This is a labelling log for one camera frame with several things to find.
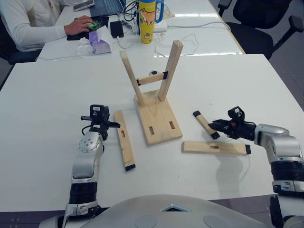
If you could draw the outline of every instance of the mouse pad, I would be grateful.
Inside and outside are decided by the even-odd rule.
[[[100,16],[92,17],[92,20],[96,24],[99,24],[100,23]],[[106,27],[108,27],[108,23],[109,23],[109,17],[101,17],[101,24],[97,27],[97,29],[104,26],[104,25],[106,25]],[[66,39],[67,40],[80,40],[83,37],[89,39],[89,32],[82,32],[82,33],[79,33],[78,35],[75,35],[75,36],[67,36]]]

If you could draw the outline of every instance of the purple tissue box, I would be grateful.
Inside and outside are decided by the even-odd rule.
[[[90,45],[93,47],[93,53],[95,55],[112,52],[109,35],[110,33],[106,26],[89,33]]]

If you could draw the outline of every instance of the yellow water bottle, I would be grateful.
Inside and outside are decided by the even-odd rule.
[[[161,4],[160,16],[156,19],[157,5]],[[142,43],[152,42],[154,23],[162,21],[164,3],[162,0],[139,0],[139,27],[141,31]]]

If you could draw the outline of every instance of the black office chair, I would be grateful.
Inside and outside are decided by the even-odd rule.
[[[256,28],[269,29],[277,25],[285,15],[292,0],[237,0],[233,16],[241,24],[228,22],[231,32],[246,54],[264,54],[270,59],[295,32],[303,32],[302,19],[289,17],[290,29],[274,45],[271,36]],[[221,0],[218,4],[219,15],[228,9],[231,0]]]
[[[19,52],[0,17],[0,58],[9,64],[35,62],[41,51]]]

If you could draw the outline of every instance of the power strip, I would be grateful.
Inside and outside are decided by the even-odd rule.
[[[155,23],[154,33],[166,32],[167,29],[168,29],[167,23],[164,20],[162,20],[160,23]]]

